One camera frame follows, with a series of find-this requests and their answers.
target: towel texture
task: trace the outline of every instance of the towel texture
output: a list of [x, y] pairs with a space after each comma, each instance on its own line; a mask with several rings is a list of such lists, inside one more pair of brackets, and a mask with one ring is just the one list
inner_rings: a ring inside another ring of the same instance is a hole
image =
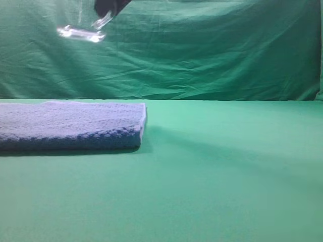
[[0, 103], [0, 150], [137, 148], [144, 103]]

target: transparent bottle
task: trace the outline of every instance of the transparent bottle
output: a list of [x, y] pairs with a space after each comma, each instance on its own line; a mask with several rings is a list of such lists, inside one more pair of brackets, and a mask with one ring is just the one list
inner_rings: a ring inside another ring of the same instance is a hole
[[70, 39], [98, 43], [103, 27], [131, 0], [56, 0], [57, 33]]

